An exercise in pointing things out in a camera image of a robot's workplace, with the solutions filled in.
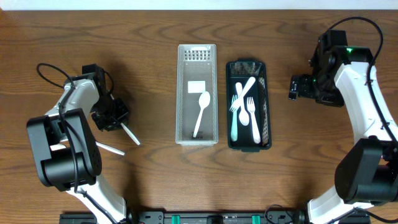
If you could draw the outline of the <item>white spoon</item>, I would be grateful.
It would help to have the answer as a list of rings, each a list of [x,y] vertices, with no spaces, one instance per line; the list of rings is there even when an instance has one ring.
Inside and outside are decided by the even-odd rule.
[[[50,150],[51,151],[57,151],[57,150],[61,150],[61,149],[66,149],[66,145],[64,144],[54,144],[50,146]]]
[[[120,151],[119,149],[116,149],[116,148],[114,148],[114,147],[108,146],[108,145],[103,144],[103,143],[101,143],[101,142],[96,142],[96,145],[97,145],[98,147],[102,148],[102,149],[105,149],[105,150],[107,150],[107,151],[109,151],[109,152],[118,154],[118,155],[120,155],[120,156],[124,156],[124,155],[125,155],[125,153],[122,152],[122,151]]]
[[[237,82],[235,84],[235,87],[236,87],[236,93],[240,95],[243,91],[242,84],[240,82]],[[243,99],[240,100],[239,106],[240,106],[239,120],[243,126],[247,126],[249,124],[249,115],[245,109]]]
[[[199,97],[198,104],[200,106],[200,112],[199,112],[199,115],[198,115],[197,122],[195,124],[194,132],[193,132],[193,137],[194,138],[196,138],[198,130],[199,130],[199,127],[200,127],[201,119],[202,119],[202,116],[203,116],[203,111],[210,104],[210,100],[211,100],[211,96],[210,96],[210,93],[208,91],[203,92],[200,95],[200,97]]]

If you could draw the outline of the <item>white fork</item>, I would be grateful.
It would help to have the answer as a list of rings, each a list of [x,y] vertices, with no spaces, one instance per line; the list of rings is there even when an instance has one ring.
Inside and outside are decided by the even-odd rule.
[[[236,110],[239,109],[240,104],[243,101],[246,93],[250,90],[250,88],[253,86],[253,84],[255,82],[256,82],[256,78],[255,77],[249,77],[249,79],[247,80],[245,86],[243,87],[243,90],[242,90],[241,94],[238,96],[238,98],[236,100],[234,100],[234,102],[230,106],[229,110],[231,112],[235,112]]]
[[[246,106],[247,106],[247,109],[248,109],[248,111],[250,113],[250,116],[251,116],[253,141],[256,144],[259,144],[261,142],[261,137],[260,137],[257,121],[256,121],[256,115],[255,115],[256,107],[255,107],[255,104],[254,104],[253,97],[250,96],[250,97],[247,98]]]

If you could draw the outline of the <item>pale green plastic fork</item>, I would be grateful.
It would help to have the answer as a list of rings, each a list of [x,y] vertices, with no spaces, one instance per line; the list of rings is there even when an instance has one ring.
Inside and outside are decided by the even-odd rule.
[[[231,122],[231,134],[230,138],[233,142],[238,140],[238,116],[237,111],[233,112],[233,118]]]

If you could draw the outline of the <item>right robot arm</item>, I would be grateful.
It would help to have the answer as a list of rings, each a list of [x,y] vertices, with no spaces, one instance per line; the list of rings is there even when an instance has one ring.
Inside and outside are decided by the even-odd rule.
[[[338,223],[356,212],[397,201],[397,124],[380,91],[369,48],[348,46],[343,30],[318,38],[310,75],[294,75],[289,99],[345,106],[354,146],[335,170],[334,186],[307,203],[308,223]]]

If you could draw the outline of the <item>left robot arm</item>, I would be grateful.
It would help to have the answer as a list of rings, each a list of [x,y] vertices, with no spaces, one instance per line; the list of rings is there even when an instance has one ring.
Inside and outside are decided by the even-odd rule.
[[[126,200],[103,177],[99,145],[87,119],[100,131],[121,129],[129,109],[107,89],[109,73],[97,64],[84,65],[80,76],[67,76],[63,95],[45,115],[28,120],[26,128],[37,174],[84,203],[98,223],[136,223]]]

